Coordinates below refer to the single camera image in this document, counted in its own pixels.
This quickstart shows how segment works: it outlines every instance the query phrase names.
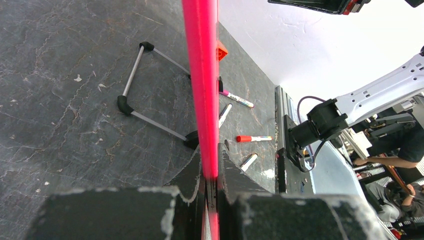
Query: aluminum rod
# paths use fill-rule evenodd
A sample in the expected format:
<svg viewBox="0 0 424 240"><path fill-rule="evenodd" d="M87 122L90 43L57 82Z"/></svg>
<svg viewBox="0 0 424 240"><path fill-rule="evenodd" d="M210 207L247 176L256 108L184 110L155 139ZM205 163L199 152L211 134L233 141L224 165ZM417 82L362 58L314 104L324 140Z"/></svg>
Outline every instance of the aluminum rod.
<svg viewBox="0 0 424 240"><path fill-rule="evenodd" d="M137 59L135 60L134 66L132 67L131 74L129 75L128 81L126 82L125 89L123 90L122 95L127 96L128 91L130 90L131 83L133 82L134 74L136 73L137 67L139 66L140 59L142 59L143 51L145 47L141 46L140 51L138 52Z"/></svg>
<svg viewBox="0 0 424 240"><path fill-rule="evenodd" d="M173 63L175 66L179 67L181 70L183 70L185 73L187 73L188 75L190 75L190 72L185 69L183 66L181 66L180 64L178 64L176 61L172 60L171 58L169 58L167 55L163 54L162 52L160 52L159 50L157 50L156 48L153 49L153 51L155 51L156 53L158 53L159 55L161 55L162 57L166 58L166 60L170 61L171 63Z"/></svg>
<svg viewBox="0 0 424 240"><path fill-rule="evenodd" d="M145 116L141 115L140 113L138 113L138 112L136 112L136 111L131 112L131 115L133 115L133 116L135 116L135 117L137 117L137 118L139 118L139 119L141 119L141 120L144 120L144 121L148 122L149 124L152 124L152 125L154 125L154 126L156 126L156 127L160 128L160 129L162 129L162 130L164 130L164 131L168 132L169 134L174 135L175 137L177 137L177 138L179 138L179 139L181 139L181 140L183 140L183 141L186 141L186 140L187 140L187 138L186 138L185 136L183 136L183 135L181 135L181 134L179 134L179 133L177 133L177 132L175 132L175 131L173 131L173 130L171 130L171 129L167 128L167 127L166 127L166 126L164 126L164 125L161 125L161 124L159 124L159 123L157 123L157 122L153 121L152 119L150 119L150 118L148 118L148 117L145 117Z"/></svg>

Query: black shirt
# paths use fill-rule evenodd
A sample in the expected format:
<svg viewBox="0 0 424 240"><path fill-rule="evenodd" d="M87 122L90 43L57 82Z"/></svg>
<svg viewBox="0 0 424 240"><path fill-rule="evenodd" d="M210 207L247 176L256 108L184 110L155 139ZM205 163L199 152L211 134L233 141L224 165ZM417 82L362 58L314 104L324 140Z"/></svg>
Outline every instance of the black shirt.
<svg viewBox="0 0 424 240"><path fill-rule="evenodd" d="M379 118L390 116L392 114L387 113L391 111L385 110L384 114L382 112L378 116ZM412 163L421 161L424 157L424 129L417 121L411 129L400 130L372 142L368 153L371 157L375 157L396 149L400 149L397 156L403 160Z"/></svg>

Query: orange block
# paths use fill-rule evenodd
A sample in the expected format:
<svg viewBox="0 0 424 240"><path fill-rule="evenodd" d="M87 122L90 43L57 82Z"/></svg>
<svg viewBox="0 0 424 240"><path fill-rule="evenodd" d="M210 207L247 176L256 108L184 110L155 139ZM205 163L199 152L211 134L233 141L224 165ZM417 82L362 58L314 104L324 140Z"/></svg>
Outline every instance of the orange block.
<svg viewBox="0 0 424 240"><path fill-rule="evenodd" d="M221 61L228 54L228 50L219 40L218 40L218 47L216 48L216 51L218 53L218 61Z"/></svg>

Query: pink marker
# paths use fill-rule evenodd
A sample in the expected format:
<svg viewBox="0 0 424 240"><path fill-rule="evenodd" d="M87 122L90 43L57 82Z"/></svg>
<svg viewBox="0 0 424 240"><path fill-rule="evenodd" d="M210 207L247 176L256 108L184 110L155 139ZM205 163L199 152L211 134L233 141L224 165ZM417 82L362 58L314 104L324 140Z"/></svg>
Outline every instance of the pink marker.
<svg viewBox="0 0 424 240"><path fill-rule="evenodd" d="M249 108L254 108L255 106L253 105L253 103L251 103L250 101L247 101L239 96L236 96L234 94L232 94L231 92L228 92L227 90L224 89L223 92L219 92L219 94L224 95L234 101L237 101L245 106L248 106Z"/></svg>

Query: marker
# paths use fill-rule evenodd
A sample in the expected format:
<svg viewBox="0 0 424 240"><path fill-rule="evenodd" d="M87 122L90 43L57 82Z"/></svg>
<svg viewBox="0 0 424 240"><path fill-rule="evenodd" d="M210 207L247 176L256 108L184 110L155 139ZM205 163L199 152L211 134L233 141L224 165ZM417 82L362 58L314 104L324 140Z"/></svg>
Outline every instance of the marker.
<svg viewBox="0 0 424 240"><path fill-rule="evenodd" d="M227 118L227 115L232 107L233 105L231 103L228 103L228 105L224 108L224 111L222 111L221 116L219 116L218 128L220 128L221 125L224 123L225 118Z"/></svg>
<svg viewBox="0 0 424 240"><path fill-rule="evenodd" d="M225 139L225 140L224 140L224 144L225 144L225 146L226 146L226 149L227 149L228 151L230 151L230 144L228 143L228 140L227 140L227 139Z"/></svg>
<svg viewBox="0 0 424 240"><path fill-rule="evenodd" d="M241 170L245 171L249 168L250 165L258 158L256 153L253 153L242 165Z"/></svg>
<svg viewBox="0 0 424 240"><path fill-rule="evenodd" d="M224 91L220 91L219 94L224 95L232 100L235 100L245 106L248 106L249 108L254 108L255 106L253 105L253 103L251 103L250 101L244 100L243 98L236 96L234 94L232 94L231 92L228 92L227 90L224 89Z"/></svg>
<svg viewBox="0 0 424 240"><path fill-rule="evenodd" d="M272 136L236 136L235 140L238 143L272 141Z"/></svg>

